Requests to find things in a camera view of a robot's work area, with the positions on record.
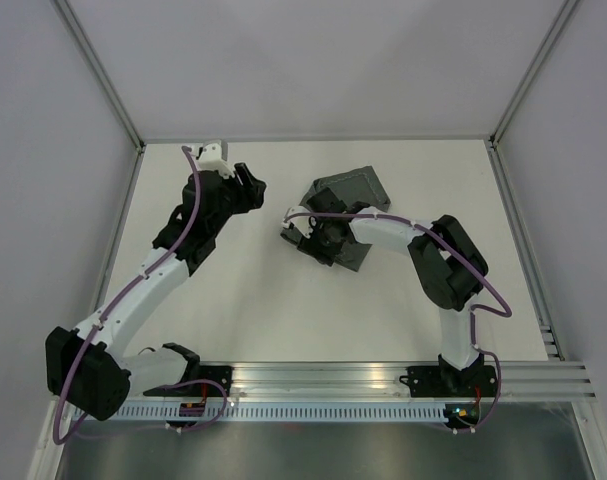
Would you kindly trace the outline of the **grey cloth napkin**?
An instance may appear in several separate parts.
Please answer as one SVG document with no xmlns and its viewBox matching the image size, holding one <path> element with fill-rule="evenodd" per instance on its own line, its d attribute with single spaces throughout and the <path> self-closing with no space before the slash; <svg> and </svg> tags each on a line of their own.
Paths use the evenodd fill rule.
<svg viewBox="0 0 607 480">
<path fill-rule="evenodd" d="M 340 200 L 343 200 L 347 205 L 362 201 L 383 212 L 388 211 L 391 206 L 391 200 L 375 173 L 374 168 L 371 166 L 365 166 L 314 180 L 308 191 L 302 197 L 299 205 L 304 206 L 304 203 L 312 195 L 324 188 L 330 188 L 336 196 Z M 283 229 L 280 232 L 281 238 L 294 246 L 292 240 L 286 239 L 282 231 Z M 346 269 L 356 272 L 360 267 Z"/>
</svg>

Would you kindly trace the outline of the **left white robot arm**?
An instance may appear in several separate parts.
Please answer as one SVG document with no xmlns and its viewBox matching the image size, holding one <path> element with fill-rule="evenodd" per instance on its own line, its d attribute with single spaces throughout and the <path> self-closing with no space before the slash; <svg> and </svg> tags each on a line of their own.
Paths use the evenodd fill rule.
<svg viewBox="0 0 607 480">
<path fill-rule="evenodd" d="M 46 338 L 48 390 L 97 420 L 114 415 L 127 397 L 160 395 L 167 385 L 181 396 L 195 393 L 202 376 L 195 352 L 174 342 L 146 355 L 125 351 L 166 297 L 214 251 L 227 221 L 260 208 L 265 190 L 265 182 L 243 163 L 228 178 L 206 168 L 190 175 L 135 285 L 75 328 L 57 327 Z"/>
</svg>

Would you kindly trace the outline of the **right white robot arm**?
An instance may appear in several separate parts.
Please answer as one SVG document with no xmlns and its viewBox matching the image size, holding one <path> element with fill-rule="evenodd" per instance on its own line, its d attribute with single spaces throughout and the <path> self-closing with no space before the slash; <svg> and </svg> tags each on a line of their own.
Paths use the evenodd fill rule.
<svg viewBox="0 0 607 480">
<path fill-rule="evenodd" d="M 411 259 L 419 284 L 439 310 L 441 351 L 433 386 L 448 396 L 470 389 L 484 367 L 474 339 L 471 301 L 483 289 L 488 265 L 458 220 L 429 225 L 356 202 L 346 206 L 326 188 L 307 206 L 290 208 L 282 226 L 297 231 L 297 249 L 331 266 L 344 246 L 370 245 Z"/>
</svg>

